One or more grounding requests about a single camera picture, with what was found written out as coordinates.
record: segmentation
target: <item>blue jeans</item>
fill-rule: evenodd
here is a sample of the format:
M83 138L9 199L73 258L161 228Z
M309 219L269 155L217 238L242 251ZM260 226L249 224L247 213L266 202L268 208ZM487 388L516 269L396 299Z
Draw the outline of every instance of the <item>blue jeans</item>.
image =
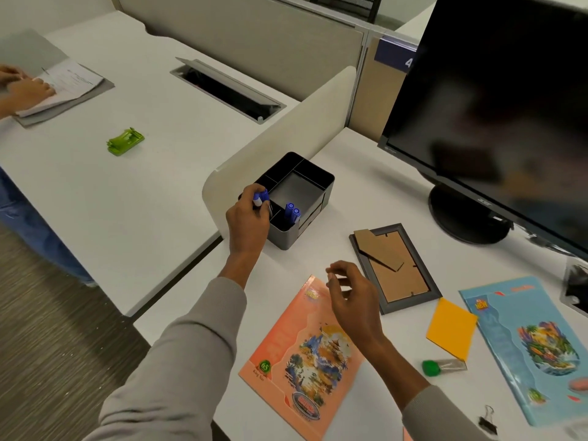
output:
M31 249L84 283L92 277L0 168L0 221Z

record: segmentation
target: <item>gray sweatshirt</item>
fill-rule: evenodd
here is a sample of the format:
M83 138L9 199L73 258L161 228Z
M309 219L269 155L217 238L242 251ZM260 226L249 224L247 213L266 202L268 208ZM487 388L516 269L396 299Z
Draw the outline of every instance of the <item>gray sweatshirt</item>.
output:
M107 398L100 426L85 441L212 439L210 424L229 382L246 304L234 281L212 280L190 312L165 329L126 384ZM435 386L408 404L402 420L414 441L488 441Z

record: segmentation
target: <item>hand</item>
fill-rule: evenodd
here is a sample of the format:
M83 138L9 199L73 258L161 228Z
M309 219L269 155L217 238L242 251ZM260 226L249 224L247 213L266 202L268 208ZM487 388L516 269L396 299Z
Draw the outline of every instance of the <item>hand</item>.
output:
M8 99L12 114L28 110L55 95L51 85L41 79L22 79L8 85Z
M243 190L241 198L226 212L229 224L229 249L231 255L219 277L227 277L245 288L263 249L269 232L269 201L254 210L254 193L264 187L252 184Z
M334 315L355 346L368 357L371 348L387 341L380 321L378 291L354 263L338 261L326 271ZM341 286L351 289L343 292Z
M12 81L28 79L29 76L17 66L0 64L0 85L8 85Z

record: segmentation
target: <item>monitor stand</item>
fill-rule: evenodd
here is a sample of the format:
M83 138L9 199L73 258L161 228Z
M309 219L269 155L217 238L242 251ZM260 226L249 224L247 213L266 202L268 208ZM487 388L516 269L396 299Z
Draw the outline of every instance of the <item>monitor stand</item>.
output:
M463 243L494 244L506 238L513 228L510 220L497 217L489 208L468 198L463 193L439 184L429 193L429 210L445 233Z

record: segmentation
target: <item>open file folder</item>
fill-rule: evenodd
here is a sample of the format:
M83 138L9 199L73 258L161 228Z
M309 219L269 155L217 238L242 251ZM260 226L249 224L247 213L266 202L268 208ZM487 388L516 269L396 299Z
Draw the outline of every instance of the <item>open file folder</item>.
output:
M67 60L69 60L69 57L62 50L32 29L0 39L0 62L19 66L31 77L43 78L43 73L47 68L62 65ZM87 68L86 70L95 74L92 70ZM26 117L16 116L15 119L23 126L44 122L111 88L114 88L113 82L104 79L90 91L76 99L67 100Z

